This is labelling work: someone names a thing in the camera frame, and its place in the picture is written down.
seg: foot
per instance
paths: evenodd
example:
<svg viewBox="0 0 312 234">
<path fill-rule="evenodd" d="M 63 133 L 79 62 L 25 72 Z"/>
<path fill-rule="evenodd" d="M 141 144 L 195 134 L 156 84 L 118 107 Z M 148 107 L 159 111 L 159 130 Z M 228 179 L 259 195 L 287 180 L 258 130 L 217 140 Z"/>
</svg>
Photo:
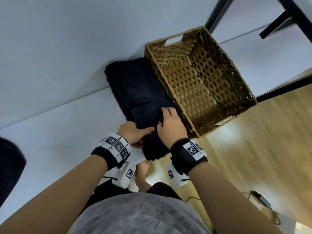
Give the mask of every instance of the foot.
<svg viewBox="0 0 312 234">
<path fill-rule="evenodd" d="M 145 181 L 145 175 L 149 170 L 149 162 L 147 160 L 140 162 L 137 165 L 135 184 L 138 186 L 142 181 Z"/>
</svg>

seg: navy towel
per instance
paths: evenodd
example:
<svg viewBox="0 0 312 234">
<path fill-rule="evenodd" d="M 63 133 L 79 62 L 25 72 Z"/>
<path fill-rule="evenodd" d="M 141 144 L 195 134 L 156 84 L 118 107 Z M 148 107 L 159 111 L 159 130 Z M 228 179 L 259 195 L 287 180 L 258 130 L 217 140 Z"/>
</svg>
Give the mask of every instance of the navy towel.
<svg viewBox="0 0 312 234">
<path fill-rule="evenodd" d="M 9 196 L 26 165 L 16 145 L 0 138 L 0 207 Z"/>
<path fill-rule="evenodd" d="M 106 67 L 105 74 L 127 120 L 135 122 L 139 129 L 156 129 L 158 122 L 163 122 L 161 107 L 175 107 L 146 58 L 113 62 Z M 143 137 L 143 146 L 147 160 L 169 153 L 157 130 Z"/>
</svg>

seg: forearm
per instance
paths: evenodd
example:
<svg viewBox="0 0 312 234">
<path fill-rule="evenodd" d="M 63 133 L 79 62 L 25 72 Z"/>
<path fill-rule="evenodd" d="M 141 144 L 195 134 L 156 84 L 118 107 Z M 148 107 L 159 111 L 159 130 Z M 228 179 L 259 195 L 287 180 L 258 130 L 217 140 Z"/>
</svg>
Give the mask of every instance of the forearm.
<svg viewBox="0 0 312 234">
<path fill-rule="evenodd" d="M 92 155 L 0 225 L 0 233 L 67 233 L 107 171 Z"/>
<path fill-rule="evenodd" d="M 281 233 L 243 194 L 207 162 L 195 166 L 189 177 L 219 234 Z"/>
</svg>

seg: black shorts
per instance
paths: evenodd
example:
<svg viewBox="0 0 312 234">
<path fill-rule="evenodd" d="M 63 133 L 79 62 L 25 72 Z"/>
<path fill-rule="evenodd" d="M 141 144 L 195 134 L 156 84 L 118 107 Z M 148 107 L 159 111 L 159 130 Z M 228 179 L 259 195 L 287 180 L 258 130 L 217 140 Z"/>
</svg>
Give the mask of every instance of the black shorts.
<svg viewBox="0 0 312 234">
<path fill-rule="evenodd" d="M 123 194 L 130 194 L 133 193 L 129 189 L 123 189 L 118 186 L 112 184 L 112 180 L 106 181 L 103 184 L 99 185 L 95 190 L 94 194 L 91 195 L 90 199 L 88 200 L 87 204 L 81 211 L 81 213 L 97 202 L 100 202 L 104 199 L 116 196 L 116 195 L 123 195 Z M 181 198 L 177 195 L 177 193 L 173 190 L 173 188 L 165 183 L 157 182 L 154 184 L 146 193 L 151 193 L 155 195 L 161 195 L 165 197 L 172 197 L 181 200 Z"/>
</svg>

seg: black wristband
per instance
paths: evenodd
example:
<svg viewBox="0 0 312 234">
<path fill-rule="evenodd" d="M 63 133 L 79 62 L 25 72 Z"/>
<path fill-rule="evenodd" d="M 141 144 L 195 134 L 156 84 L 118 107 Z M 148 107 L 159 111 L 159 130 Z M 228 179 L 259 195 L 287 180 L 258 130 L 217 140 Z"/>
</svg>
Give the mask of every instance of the black wristband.
<svg viewBox="0 0 312 234">
<path fill-rule="evenodd" d="M 106 163 L 107 163 L 107 170 L 109 171 L 110 169 L 114 168 L 117 165 L 117 160 L 116 158 L 107 150 L 104 149 L 103 147 L 97 147 L 95 148 L 92 154 L 99 155 L 100 157 L 104 158 Z"/>
<path fill-rule="evenodd" d="M 172 155 L 171 161 L 177 172 L 182 175 L 183 173 L 188 175 L 189 171 L 192 170 L 196 165 L 207 162 L 208 159 L 203 155 L 202 158 L 196 160 L 184 147 L 183 145 L 190 142 L 190 139 L 181 139 L 174 143 L 170 148 Z"/>
</svg>

